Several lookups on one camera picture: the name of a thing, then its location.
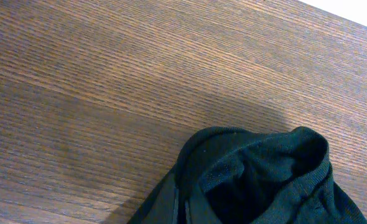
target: folded fabric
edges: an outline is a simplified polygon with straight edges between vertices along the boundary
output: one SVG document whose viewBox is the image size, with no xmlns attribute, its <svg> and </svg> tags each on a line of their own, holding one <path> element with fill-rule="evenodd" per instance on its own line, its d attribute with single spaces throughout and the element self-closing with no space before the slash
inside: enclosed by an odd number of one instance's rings
<svg viewBox="0 0 367 224">
<path fill-rule="evenodd" d="M 206 128 L 129 224 L 367 223 L 334 183 L 326 139 L 309 128 Z"/>
</svg>

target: black garment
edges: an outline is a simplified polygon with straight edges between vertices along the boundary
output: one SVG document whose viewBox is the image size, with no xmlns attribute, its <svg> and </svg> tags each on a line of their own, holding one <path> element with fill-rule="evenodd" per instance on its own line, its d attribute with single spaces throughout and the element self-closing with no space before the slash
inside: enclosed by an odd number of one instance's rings
<svg viewBox="0 0 367 224">
<path fill-rule="evenodd" d="M 215 127 L 188 140 L 128 223 L 367 221 L 334 183 L 328 143 L 315 131 L 254 134 Z"/>
</svg>

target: tabletop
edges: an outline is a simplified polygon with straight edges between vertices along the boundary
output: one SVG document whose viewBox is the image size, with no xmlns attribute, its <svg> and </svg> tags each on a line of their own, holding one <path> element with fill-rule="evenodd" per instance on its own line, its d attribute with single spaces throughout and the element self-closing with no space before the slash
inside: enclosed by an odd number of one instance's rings
<svg viewBox="0 0 367 224">
<path fill-rule="evenodd" d="M 293 0 L 0 1 L 0 223 L 126 223 L 209 126 L 316 130 L 367 218 L 367 27 Z"/>
</svg>

